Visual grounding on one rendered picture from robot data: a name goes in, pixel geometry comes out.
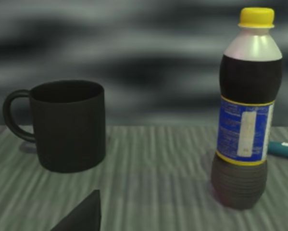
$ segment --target black mug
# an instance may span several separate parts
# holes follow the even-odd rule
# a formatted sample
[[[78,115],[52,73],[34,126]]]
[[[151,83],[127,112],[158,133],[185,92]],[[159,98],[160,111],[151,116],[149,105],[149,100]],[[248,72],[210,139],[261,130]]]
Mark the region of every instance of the black mug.
[[[11,104],[28,97],[34,134],[16,125]],[[86,80],[44,83],[31,90],[17,90],[3,104],[7,127],[19,138],[36,143],[40,164],[60,173],[80,172],[105,157],[104,88]]]

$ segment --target yellow label border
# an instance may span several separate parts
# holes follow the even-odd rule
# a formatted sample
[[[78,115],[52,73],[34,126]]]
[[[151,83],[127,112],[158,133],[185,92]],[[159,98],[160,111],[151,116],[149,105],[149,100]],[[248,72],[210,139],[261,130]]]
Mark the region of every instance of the yellow label border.
[[[241,106],[250,106],[250,107],[260,107],[260,106],[269,106],[274,104],[275,100],[269,103],[239,103],[239,102],[235,102],[232,100],[229,100],[227,98],[225,98],[224,96],[221,95],[221,98],[229,103],[233,103],[233,104],[237,104],[237,105],[241,105]]]
[[[239,166],[256,166],[256,165],[261,165],[262,163],[264,163],[266,161],[265,160],[259,160],[259,161],[254,161],[254,162],[244,162],[244,161],[238,161],[238,160],[233,160],[230,159],[226,156],[224,156],[223,154],[221,154],[218,150],[215,151],[216,154],[218,155],[218,157],[220,157],[221,159],[225,160],[228,163],[231,163],[233,165],[239,165]]]

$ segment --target teal object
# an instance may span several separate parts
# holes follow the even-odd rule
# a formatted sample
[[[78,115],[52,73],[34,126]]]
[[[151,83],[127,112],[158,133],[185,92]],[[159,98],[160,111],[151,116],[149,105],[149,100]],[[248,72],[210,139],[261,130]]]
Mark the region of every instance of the teal object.
[[[268,154],[288,158],[288,143],[275,141],[269,142]]]

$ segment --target dark liquid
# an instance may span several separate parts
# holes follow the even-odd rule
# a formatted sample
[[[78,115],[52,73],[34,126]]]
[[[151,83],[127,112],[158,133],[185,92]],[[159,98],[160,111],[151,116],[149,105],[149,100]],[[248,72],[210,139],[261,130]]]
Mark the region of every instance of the dark liquid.
[[[282,60],[251,62],[223,56],[220,67],[221,95],[239,103],[275,100],[282,80]],[[267,162],[238,166],[215,155],[211,182],[222,204],[235,209],[252,208],[264,192]]]

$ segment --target mug rim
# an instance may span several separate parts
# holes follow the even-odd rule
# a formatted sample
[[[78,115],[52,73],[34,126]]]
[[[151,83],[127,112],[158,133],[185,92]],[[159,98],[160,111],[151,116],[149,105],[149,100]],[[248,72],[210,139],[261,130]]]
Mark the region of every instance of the mug rim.
[[[84,83],[84,84],[90,84],[91,86],[95,86],[95,87],[98,87],[100,88],[100,91],[95,95],[95,96],[92,96],[92,97],[89,97],[87,99],[84,99],[84,100],[79,100],[79,101],[73,101],[73,102],[66,102],[66,103],[58,103],[58,102],[47,102],[47,101],[43,101],[43,100],[38,100],[36,99],[34,96],[33,96],[33,92],[37,89],[41,89],[41,88],[44,88],[46,86],[49,86],[49,85],[53,85],[53,84],[57,84],[57,83]],[[33,101],[37,101],[39,103],[47,103],[47,104],[74,104],[74,103],[83,103],[85,101],[89,101],[89,100],[92,100],[92,99],[95,99],[96,97],[99,97],[100,95],[104,94],[104,87],[97,83],[97,82],[94,82],[94,81],[90,81],[90,80],[85,80],[85,79],[62,79],[62,80],[55,80],[55,81],[49,81],[49,82],[44,82],[44,83],[41,83],[35,87],[33,87],[30,91],[29,91],[29,98],[32,99]]]

